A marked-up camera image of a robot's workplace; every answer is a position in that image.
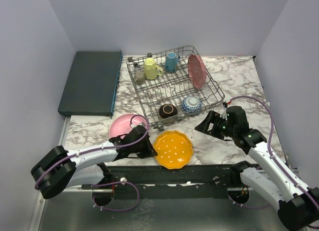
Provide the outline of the grey wire dish rack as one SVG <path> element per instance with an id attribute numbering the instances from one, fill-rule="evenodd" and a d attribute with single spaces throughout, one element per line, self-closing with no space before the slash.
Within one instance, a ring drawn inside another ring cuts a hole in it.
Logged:
<path id="1" fill-rule="evenodd" d="M 134 81 L 135 73 L 144 70 L 143 64 L 148 57 L 153 58 L 158 66 L 164 68 L 165 57 L 169 52 L 174 52 L 180 56 L 176 72 L 166 72 L 154 80 L 146 80 L 141 85 L 136 84 Z M 212 78 L 209 70 L 206 70 L 206 83 L 201 89 L 192 85 L 187 68 L 188 58 L 191 55 L 199 55 L 199 53 L 194 46 L 185 45 L 157 53 L 148 53 L 145 56 L 127 58 L 127 69 L 134 90 L 143 114 L 148 118 L 151 127 L 163 131 L 165 126 L 190 118 L 191 115 L 183 112 L 181 107 L 184 98 L 189 96 L 197 97 L 201 101 L 200 114 L 213 110 L 222 104 L 225 94 Z M 161 119 L 159 109 L 165 104 L 176 107 L 177 115 Z"/>

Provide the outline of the red patterned bowl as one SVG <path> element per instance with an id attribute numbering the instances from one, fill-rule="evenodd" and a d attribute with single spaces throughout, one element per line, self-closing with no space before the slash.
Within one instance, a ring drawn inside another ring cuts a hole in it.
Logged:
<path id="1" fill-rule="evenodd" d="M 202 109 L 202 102 L 195 96 L 188 96 L 181 103 L 182 111 L 190 116 L 199 115 Z"/>

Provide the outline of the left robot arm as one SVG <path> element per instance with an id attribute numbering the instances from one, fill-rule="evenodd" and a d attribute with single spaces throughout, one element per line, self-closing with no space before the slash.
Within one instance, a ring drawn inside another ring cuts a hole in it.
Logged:
<path id="1" fill-rule="evenodd" d="M 88 167 L 114 162 L 136 154 L 139 159 L 155 157 L 145 127 L 138 125 L 129 133 L 122 134 L 108 141 L 82 150 L 66 150 L 63 146 L 51 149 L 30 171 L 35 180 L 35 189 L 44 199 L 60 194 L 65 188 L 92 184 L 104 189 L 111 181 L 109 174 L 93 171 L 93 175 L 82 175 L 79 172 Z"/>

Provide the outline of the pink polka dot plate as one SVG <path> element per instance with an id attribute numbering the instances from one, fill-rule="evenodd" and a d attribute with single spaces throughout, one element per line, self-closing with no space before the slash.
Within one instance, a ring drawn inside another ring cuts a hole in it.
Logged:
<path id="1" fill-rule="evenodd" d="M 206 67 L 202 58 L 191 54 L 188 57 L 187 69 L 193 87 L 200 90 L 206 83 Z"/>

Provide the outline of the brown beige bowl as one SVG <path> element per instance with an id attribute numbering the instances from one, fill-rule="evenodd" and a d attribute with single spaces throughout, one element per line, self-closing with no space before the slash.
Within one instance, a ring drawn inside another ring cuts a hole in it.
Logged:
<path id="1" fill-rule="evenodd" d="M 158 110 L 158 118 L 166 119 L 178 114 L 177 108 L 172 104 L 164 104 Z"/>

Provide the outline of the blue floral mug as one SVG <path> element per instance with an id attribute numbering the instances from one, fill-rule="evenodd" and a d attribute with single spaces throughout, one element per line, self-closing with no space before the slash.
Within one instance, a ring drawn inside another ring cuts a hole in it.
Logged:
<path id="1" fill-rule="evenodd" d="M 174 52 L 170 52 L 166 55 L 165 58 L 165 70 L 168 73 L 174 73 L 177 70 L 178 62 L 180 56 Z"/>

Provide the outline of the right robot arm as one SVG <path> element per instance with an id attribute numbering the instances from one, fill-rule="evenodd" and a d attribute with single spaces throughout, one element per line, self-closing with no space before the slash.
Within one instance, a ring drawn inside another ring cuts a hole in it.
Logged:
<path id="1" fill-rule="evenodd" d="M 262 196 L 277 212 L 281 223 L 290 231 L 298 231 L 319 219 L 319 190 L 310 188 L 269 147 L 260 131 L 249 127 L 240 106 L 228 107 L 224 113 L 210 111 L 195 130 L 235 145 L 250 156 L 268 175 L 265 178 L 248 162 L 232 166 L 230 183 L 243 184 Z"/>

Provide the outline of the small grey cup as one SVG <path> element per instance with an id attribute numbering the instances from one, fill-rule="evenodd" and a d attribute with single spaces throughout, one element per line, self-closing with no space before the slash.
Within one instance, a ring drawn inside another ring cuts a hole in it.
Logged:
<path id="1" fill-rule="evenodd" d="M 137 71 L 134 75 L 134 82 L 137 85 L 142 85 L 146 80 L 145 74 L 142 71 Z"/>

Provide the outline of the yellow-green faceted mug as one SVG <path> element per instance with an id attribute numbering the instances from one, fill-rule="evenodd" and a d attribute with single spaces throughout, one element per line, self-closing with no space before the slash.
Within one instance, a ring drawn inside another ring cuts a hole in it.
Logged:
<path id="1" fill-rule="evenodd" d="M 154 80 L 164 74 L 164 70 L 157 65 L 153 58 L 149 57 L 144 60 L 143 69 L 147 80 Z"/>

